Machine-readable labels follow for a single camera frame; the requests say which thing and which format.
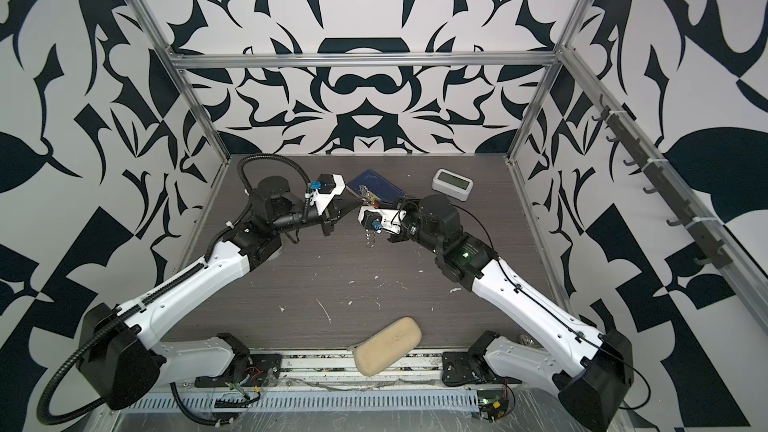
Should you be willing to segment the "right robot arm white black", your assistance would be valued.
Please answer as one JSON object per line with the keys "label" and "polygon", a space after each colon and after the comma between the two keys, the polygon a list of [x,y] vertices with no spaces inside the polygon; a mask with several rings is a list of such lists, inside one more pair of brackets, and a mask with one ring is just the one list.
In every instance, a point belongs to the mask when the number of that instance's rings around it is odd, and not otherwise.
{"label": "right robot arm white black", "polygon": [[390,208],[364,206],[358,220],[392,243],[411,241],[432,252],[444,276],[540,344],[516,345],[501,335],[483,340],[481,360],[497,377],[550,393],[590,431],[609,428],[638,374],[626,336],[600,331],[536,290],[489,243],[465,231],[459,208],[443,195],[401,199]]}

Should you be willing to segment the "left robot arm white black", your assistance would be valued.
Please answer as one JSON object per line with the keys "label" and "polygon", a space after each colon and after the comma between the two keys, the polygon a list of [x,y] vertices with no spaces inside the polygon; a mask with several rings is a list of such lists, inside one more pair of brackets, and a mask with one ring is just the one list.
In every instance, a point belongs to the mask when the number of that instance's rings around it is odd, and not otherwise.
{"label": "left robot arm white black", "polygon": [[78,370],[113,410],[160,385],[197,377],[242,379],[250,352],[233,335],[187,342],[166,342],[164,336],[220,289],[278,257],[283,233],[318,226],[330,235],[361,204],[338,174],[321,175],[302,197],[290,192],[283,177],[263,179],[241,216],[201,258],[116,309],[99,305],[86,314],[86,336],[103,336],[79,359]]}

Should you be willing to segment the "blue notebook yellow label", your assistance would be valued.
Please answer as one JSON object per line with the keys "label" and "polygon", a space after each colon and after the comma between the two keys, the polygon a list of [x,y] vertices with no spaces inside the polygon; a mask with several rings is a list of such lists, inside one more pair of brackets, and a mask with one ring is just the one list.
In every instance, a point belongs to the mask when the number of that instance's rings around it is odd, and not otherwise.
{"label": "blue notebook yellow label", "polygon": [[361,176],[363,177],[367,176],[368,178],[374,179],[376,181],[375,192],[378,193],[380,197],[384,200],[381,203],[393,204],[398,199],[406,195],[406,193],[401,188],[394,185],[392,182],[390,182],[388,179],[386,179],[385,177],[383,177],[381,174],[374,171],[373,169],[365,170],[357,177],[361,177]]}

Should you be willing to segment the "white digital clock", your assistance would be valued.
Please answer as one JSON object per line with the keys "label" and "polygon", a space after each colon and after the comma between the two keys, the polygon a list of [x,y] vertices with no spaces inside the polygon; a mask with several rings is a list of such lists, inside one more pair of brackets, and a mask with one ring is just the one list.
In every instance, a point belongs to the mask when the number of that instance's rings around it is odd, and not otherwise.
{"label": "white digital clock", "polygon": [[432,179],[432,189],[449,197],[466,202],[474,187],[474,182],[464,176],[440,168]]}

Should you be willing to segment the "small circuit board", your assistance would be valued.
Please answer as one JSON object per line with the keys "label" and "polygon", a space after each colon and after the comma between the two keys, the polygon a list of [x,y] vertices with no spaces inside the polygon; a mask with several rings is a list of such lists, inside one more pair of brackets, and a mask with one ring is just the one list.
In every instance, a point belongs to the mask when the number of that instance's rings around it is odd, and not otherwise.
{"label": "small circuit board", "polygon": [[516,406],[516,397],[510,387],[478,392],[478,413],[480,420],[496,422],[509,415]]}

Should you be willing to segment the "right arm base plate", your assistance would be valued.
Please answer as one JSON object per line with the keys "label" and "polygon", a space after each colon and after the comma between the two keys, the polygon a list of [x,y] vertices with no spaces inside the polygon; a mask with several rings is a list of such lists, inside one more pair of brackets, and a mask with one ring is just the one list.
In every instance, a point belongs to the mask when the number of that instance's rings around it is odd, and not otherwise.
{"label": "right arm base plate", "polygon": [[446,387],[485,384],[490,381],[485,363],[474,353],[446,351],[441,354],[441,382]]}

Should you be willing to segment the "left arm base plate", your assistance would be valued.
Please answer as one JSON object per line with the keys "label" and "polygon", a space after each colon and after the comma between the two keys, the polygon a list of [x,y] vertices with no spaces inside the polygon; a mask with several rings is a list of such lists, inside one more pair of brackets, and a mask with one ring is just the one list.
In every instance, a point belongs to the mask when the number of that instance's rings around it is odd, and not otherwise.
{"label": "left arm base plate", "polygon": [[216,388],[238,384],[243,388],[260,387],[280,377],[282,359],[279,353],[257,353],[248,358],[236,356],[220,375],[197,377],[194,386]]}

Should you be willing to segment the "wall hook rail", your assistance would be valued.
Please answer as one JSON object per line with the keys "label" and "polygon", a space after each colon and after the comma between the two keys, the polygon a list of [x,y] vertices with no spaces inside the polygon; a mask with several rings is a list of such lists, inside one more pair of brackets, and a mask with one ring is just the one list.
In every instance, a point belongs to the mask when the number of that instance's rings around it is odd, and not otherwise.
{"label": "wall hook rail", "polygon": [[599,114],[594,118],[611,131],[608,140],[619,143],[630,158],[624,164],[638,170],[649,182],[646,194],[658,195],[670,209],[673,217],[666,221],[670,227],[681,227],[691,236],[703,253],[695,262],[724,269],[737,262],[737,249],[726,238],[720,220],[704,210],[671,162],[663,156],[638,126],[632,115],[609,104],[599,96]]}

